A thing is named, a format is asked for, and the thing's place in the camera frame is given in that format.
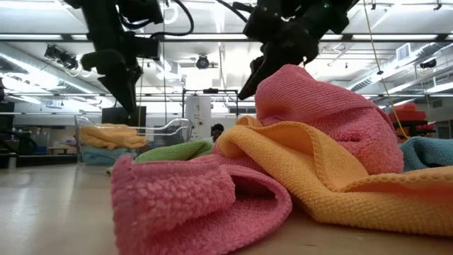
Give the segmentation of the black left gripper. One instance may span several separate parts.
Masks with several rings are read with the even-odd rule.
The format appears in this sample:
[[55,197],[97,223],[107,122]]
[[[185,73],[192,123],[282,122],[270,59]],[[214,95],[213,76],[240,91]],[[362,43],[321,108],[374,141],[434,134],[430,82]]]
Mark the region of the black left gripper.
[[112,40],[88,34],[95,50],[83,55],[80,60],[84,70],[96,69],[98,80],[113,95],[128,113],[137,108],[136,84],[143,75],[138,59],[160,57],[160,41],[151,36],[138,36],[132,31],[123,31]]

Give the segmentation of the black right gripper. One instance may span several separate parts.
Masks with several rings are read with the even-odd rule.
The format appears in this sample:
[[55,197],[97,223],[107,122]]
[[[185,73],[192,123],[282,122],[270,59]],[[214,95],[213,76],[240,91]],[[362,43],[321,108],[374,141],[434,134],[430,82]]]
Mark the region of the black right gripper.
[[295,64],[314,60],[320,39],[328,31],[339,35],[349,25],[349,10],[350,0],[258,0],[243,34],[264,44],[263,55],[250,63],[239,100],[254,96],[259,83],[280,69],[282,52]]

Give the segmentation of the orange towel with white label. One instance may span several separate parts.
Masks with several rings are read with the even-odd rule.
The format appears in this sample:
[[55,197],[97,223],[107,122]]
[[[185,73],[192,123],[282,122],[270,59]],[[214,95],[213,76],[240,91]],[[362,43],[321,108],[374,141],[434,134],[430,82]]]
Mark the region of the orange towel with white label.
[[109,150],[136,149],[147,143],[146,137],[138,135],[137,130],[117,124],[83,125],[79,137],[84,145]]

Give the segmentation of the blue microfiber towel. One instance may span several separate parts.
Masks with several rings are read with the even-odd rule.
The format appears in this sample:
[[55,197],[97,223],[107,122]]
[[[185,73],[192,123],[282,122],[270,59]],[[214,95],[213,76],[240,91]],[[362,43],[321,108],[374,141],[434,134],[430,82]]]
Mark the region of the blue microfiber towel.
[[94,166],[112,166],[122,155],[127,154],[132,158],[137,153],[127,148],[104,149],[96,147],[85,147],[82,149],[81,158],[83,163]]
[[453,140],[412,137],[400,149],[404,171],[453,166]]

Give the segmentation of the green microfiber towel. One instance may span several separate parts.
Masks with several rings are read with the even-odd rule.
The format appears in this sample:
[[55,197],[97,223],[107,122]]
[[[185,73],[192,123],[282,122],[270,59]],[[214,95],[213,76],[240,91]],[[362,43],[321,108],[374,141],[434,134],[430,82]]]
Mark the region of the green microfiber towel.
[[212,142],[206,140],[196,140],[166,147],[158,147],[140,154],[134,161],[138,163],[153,161],[188,161],[197,157],[209,155],[213,145]]

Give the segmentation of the pink microfiber towel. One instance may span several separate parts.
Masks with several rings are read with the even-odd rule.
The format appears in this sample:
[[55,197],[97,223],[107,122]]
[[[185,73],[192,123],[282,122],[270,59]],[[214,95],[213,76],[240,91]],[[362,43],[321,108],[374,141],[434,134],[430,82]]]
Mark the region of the pink microfiber towel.
[[209,159],[123,156],[110,181],[119,255],[225,255],[275,231],[292,210],[276,180]]
[[369,174],[401,173],[403,153],[387,114],[353,91],[318,81],[287,64],[262,81],[255,94],[256,117],[264,125],[305,123],[349,151]]

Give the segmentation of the orange microfiber towel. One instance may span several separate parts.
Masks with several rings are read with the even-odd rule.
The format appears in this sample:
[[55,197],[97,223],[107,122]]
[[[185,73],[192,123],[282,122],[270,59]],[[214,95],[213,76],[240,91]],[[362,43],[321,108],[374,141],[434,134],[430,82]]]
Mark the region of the orange microfiber towel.
[[244,117],[217,140],[224,157],[248,157],[317,222],[453,237],[453,166],[368,174],[344,147],[298,122],[263,127]]

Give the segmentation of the black monitor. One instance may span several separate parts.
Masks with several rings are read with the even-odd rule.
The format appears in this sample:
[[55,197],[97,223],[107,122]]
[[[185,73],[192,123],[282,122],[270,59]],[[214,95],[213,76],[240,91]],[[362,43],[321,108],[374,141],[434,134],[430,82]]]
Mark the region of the black monitor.
[[101,123],[128,125],[132,127],[146,126],[147,107],[137,106],[133,113],[129,113],[122,107],[103,108]]

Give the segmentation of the clear plastic bin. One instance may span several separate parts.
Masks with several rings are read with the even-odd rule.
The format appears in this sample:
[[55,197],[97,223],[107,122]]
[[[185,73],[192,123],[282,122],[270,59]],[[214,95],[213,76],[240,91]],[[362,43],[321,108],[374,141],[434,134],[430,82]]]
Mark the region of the clear plastic bin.
[[[85,147],[91,147],[82,143],[79,137],[80,128],[83,125],[102,125],[93,122],[90,118],[85,115],[77,115],[74,117],[76,127],[76,152],[77,152],[77,163],[81,165],[88,165],[83,163],[81,158],[82,149]],[[170,120],[165,125],[159,127],[132,127],[137,130],[138,135],[145,136],[147,143],[143,147],[136,149],[129,149],[137,153],[137,156],[150,149],[165,147],[170,145],[176,145],[187,142],[190,139],[192,132],[192,124],[187,119],[176,118]]]

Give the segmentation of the person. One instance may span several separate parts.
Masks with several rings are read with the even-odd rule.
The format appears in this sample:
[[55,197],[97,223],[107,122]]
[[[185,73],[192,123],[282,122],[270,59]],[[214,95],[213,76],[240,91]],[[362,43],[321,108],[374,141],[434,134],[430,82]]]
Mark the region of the person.
[[224,126],[220,123],[214,124],[211,127],[211,136],[212,136],[212,141],[216,142],[216,140],[219,138],[219,136],[224,132]]

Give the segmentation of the white cabinet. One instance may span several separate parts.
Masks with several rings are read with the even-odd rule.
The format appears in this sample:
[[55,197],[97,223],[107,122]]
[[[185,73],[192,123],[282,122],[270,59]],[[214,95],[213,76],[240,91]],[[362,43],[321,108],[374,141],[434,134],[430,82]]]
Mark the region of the white cabinet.
[[192,123],[191,140],[211,138],[211,98],[190,96],[185,104],[185,117]]

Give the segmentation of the white air vent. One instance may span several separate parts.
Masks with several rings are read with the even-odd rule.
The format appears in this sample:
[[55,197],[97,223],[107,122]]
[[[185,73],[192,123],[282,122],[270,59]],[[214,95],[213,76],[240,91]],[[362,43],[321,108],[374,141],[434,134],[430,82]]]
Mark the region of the white air vent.
[[411,44],[406,43],[396,49],[396,58],[398,61],[404,60],[410,57],[411,54]]

